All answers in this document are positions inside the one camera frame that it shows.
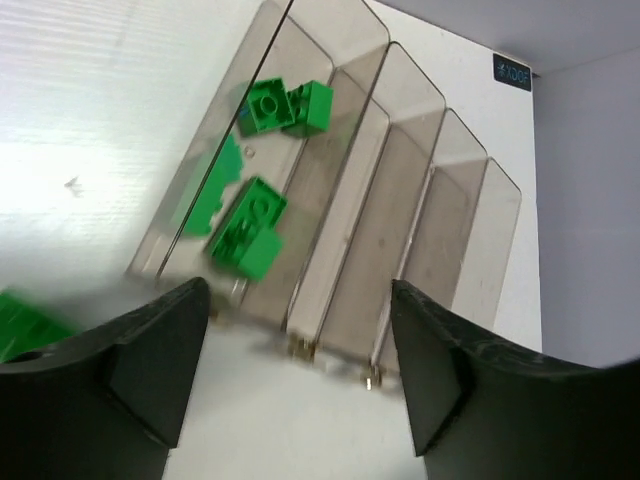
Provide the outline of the green 2x2 brick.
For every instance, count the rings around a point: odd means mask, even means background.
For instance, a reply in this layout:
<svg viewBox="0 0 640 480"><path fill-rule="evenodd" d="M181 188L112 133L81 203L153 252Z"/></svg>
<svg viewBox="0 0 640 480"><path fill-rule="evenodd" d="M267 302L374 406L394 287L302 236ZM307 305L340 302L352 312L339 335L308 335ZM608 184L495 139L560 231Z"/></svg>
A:
<svg viewBox="0 0 640 480"><path fill-rule="evenodd" d="M312 80L287 92L294 121L281 131L297 138L308 138L329 130L334 98L331 86Z"/></svg>

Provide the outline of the green 2x3 brick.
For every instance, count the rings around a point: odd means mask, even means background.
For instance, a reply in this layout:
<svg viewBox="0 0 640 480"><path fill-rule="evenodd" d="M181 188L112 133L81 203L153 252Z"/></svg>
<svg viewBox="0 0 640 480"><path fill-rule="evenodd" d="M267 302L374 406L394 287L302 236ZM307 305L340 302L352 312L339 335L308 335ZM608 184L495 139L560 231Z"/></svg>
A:
<svg viewBox="0 0 640 480"><path fill-rule="evenodd" d="M60 342L82 332L76 324L20 292L1 291L1 363L50 356Z"/></svg>

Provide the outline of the green long brick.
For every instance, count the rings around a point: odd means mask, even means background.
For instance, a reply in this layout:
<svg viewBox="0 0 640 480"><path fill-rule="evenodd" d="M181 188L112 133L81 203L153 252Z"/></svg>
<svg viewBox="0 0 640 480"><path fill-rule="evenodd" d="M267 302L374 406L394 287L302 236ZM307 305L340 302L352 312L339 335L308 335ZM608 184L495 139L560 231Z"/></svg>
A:
<svg viewBox="0 0 640 480"><path fill-rule="evenodd" d="M276 227L288 200L260 176L249 178L214 232L207 252L222 270L261 280L283 247Z"/></svg>

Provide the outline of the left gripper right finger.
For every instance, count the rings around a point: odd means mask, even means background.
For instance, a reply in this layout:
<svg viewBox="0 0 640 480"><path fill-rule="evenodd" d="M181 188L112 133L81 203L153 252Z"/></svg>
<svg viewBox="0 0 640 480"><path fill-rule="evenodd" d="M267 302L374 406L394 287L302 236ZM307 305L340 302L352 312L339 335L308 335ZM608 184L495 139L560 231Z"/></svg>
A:
<svg viewBox="0 0 640 480"><path fill-rule="evenodd" d="M635 479L639 363L606 368L513 343L392 284L414 450L431 479Z"/></svg>

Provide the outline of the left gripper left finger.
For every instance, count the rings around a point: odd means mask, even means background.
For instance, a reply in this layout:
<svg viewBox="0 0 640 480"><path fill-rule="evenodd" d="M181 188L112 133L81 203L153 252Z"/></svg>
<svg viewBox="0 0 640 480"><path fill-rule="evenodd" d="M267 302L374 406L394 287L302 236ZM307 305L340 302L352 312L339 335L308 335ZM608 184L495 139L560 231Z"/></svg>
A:
<svg viewBox="0 0 640 480"><path fill-rule="evenodd" d="M1 367L4 479L159 479L208 325L193 278L140 308Z"/></svg>

